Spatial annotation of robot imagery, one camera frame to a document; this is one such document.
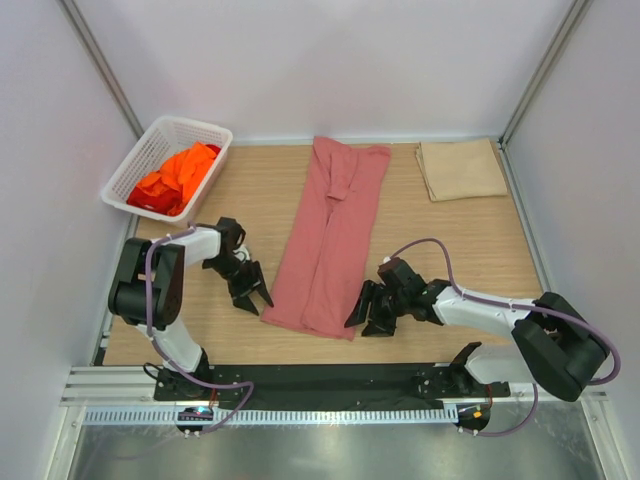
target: plastic laundry basket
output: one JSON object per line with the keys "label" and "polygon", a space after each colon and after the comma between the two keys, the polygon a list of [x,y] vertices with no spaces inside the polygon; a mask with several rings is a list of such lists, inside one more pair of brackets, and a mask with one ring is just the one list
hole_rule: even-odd
{"label": "plastic laundry basket", "polygon": [[[138,140],[109,183],[102,189],[102,200],[120,210],[184,227],[193,219],[209,189],[227,161],[227,150],[233,135],[226,128],[188,118],[164,116],[158,118]],[[127,205],[133,187],[150,172],[158,170],[174,154],[193,146],[195,142],[214,144],[220,153],[180,215],[170,217]]]}

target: wooden surface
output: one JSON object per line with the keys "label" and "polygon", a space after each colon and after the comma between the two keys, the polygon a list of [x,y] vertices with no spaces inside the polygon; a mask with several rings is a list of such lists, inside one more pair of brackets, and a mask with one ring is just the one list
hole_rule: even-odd
{"label": "wooden surface", "polygon": [[[434,236],[449,248],[462,286],[504,296],[538,296],[540,286],[511,198],[431,203],[415,159],[416,145],[390,147],[392,160],[382,187],[366,278],[377,279],[378,264],[404,244]],[[262,264],[268,286],[293,224],[310,152],[310,146],[232,148],[197,218],[211,224],[220,216],[236,218],[247,231],[247,245]],[[168,229],[142,219],[137,236],[159,237]],[[418,245],[402,257],[427,281],[446,278],[435,245]],[[262,310],[262,300],[257,294],[252,298]],[[445,362],[469,342],[504,341],[477,330],[418,323],[411,317],[398,320],[393,338],[356,336],[349,342],[296,333],[233,308],[226,282],[197,266],[186,272],[181,313],[212,364]],[[145,361],[160,360],[138,331],[116,318],[105,365]]]}

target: folded cloth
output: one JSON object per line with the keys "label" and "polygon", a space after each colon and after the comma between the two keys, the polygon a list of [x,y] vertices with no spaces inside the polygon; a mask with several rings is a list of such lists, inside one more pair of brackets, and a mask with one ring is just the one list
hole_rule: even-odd
{"label": "folded cloth", "polygon": [[216,145],[196,142],[140,180],[127,204],[175,217],[182,213],[220,153]]}
{"label": "folded cloth", "polygon": [[311,162],[278,275],[274,307],[262,321],[299,332],[353,340],[344,322],[358,301],[378,212],[387,147],[313,141]]}
{"label": "folded cloth", "polygon": [[416,159],[433,202],[508,194],[488,138],[473,142],[421,143]]}

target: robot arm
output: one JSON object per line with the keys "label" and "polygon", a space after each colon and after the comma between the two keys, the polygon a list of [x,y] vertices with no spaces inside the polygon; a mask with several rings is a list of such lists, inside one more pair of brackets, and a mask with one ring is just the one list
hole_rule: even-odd
{"label": "robot arm", "polygon": [[[246,232],[231,218],[216,225],[198,225],[191,235],[172,240],[154,253],[153,336],[161,350],[180,368],[209,381],[206,352],[189,335],[179,316],[182,306],[184,270],[202,262],[227,281],[233,305],[258,315],[249,298],[253,291],[273,305],[260,263],[253,261],[244,245]],[[109,292],[109,310],[147,335],[144,260],[152,241],[129,239],[122,250]],[[165,370],[173,370],[164,362]]]}
{"label": "robot arm", "polygon": [[448,281],[425,282],[398,257],[380,265],[378,275],[382,283],[365,282],[345,326],[368,318],[363,336],[392,336],[397,318],[410,314],[418,321],[472,327],[513,340],[511,345],[474,345],[465,367],[482,384],[536,382],[562,400],[575,401],[609,355],[606,345],[579,326],[508,307],[544,307],[583,320],[560,295],[509,299],[465,290],[463,296]]}

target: folded towel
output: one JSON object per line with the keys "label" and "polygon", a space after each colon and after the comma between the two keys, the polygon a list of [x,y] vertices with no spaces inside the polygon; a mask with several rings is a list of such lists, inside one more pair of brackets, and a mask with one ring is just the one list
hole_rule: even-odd
{"label": "folded towel", "polygon": [[433,202],[509,193],[488,138],[459,143],[421,143],[416,159]]}

